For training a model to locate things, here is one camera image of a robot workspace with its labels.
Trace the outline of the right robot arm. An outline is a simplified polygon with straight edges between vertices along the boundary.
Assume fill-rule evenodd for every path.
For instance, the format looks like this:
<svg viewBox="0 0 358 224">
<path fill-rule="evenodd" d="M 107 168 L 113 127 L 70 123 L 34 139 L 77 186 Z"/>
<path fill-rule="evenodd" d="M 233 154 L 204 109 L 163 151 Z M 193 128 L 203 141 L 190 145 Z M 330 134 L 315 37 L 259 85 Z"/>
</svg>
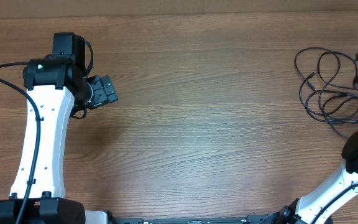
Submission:
<svg viewBox="0 0 358 224">
<path fill-rule="evenodd" d="M 323 79 L 320 90 L 310 84 L 314 76 L 321 76 L 319 68 L 302 77 L 302 84 L 309 85 L 312 92 L 307 98 L 300 98 L 301 105 L 311 118 L 329 124 L 332 129 L 340 124 L 358 124 L 358 74 L 348 87 L 333 83 L 338 73 L 336 70 L 330 79 Z M 263 221 L 331 223 L 333 213 L 358 195 L 358 131 L 347 137 L 341 157 L 339 167 L 316 189 Z"/>
</svg>

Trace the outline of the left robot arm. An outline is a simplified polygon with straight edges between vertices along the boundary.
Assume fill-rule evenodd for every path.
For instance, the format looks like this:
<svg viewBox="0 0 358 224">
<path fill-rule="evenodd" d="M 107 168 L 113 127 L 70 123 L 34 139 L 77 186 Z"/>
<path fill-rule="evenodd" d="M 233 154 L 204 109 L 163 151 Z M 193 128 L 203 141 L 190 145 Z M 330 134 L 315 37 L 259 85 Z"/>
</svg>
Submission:
<svg viewBox="0 0 358 224">
<path fill-rule="evenodd" d="M 86 210 L 65 197 L 63 160 L 70 119 L 115 102 L 109 76 L 91 76 L 91 44 L 72 32 L 56 33 L 52 53 L 23 64 L 27 124 L 21 161 L 0 223 L 114 223 L 109 211 Z"/>
</svg>

